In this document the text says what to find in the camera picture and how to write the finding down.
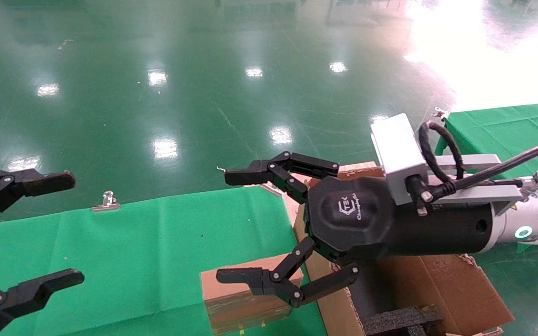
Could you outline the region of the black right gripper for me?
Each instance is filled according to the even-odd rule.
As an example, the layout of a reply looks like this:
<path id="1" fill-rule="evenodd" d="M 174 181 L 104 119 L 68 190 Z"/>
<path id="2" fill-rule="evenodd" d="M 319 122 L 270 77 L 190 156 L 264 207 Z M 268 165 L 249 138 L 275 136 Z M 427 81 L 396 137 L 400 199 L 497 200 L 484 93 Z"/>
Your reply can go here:
<path id="1" fill-rule="evenodd" d="M 225 171 L 230 186 L 271 183 L 304 209 L 304 238 L 274 270 L 223 268 L 216 280 L 243 283 L 253 295 L 277 296 L 292 308 L 316 302 L 352 285 L 360 268 L 352 263 L 299 287 L 290 277 L 314 250 L 331 262 L 353 262 L 390 256 L 477 253 L 493 229 L 488 204 L 436 204 L 418 214 L 411 203 L 395 204 L 384 178 L 339 180 L 337 162 L 284 151 L 247 168 Z M 322 179 L 308 190 L 292 174 Z"/>

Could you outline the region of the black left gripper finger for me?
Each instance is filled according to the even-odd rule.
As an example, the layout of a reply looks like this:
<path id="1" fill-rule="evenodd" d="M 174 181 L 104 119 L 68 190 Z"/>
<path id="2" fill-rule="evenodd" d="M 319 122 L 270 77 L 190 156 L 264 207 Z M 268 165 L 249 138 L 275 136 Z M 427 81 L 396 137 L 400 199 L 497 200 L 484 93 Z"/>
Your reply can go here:
<path id="1" fill-rule="evenodd" d="M 0 170 L 0 213 L 24 196 L 58 193 L 75 185 L 75 177 L 69 171 L 43 175 L 33 168 L 15 172 Z"/>
<path id="2" fill-rule="evenodd" d="M 83 272 L 69 268 L 0 291 L 0 332 L 15 319 L 45 308 L 55 292 L 77 286 L 84 280 Z"/>

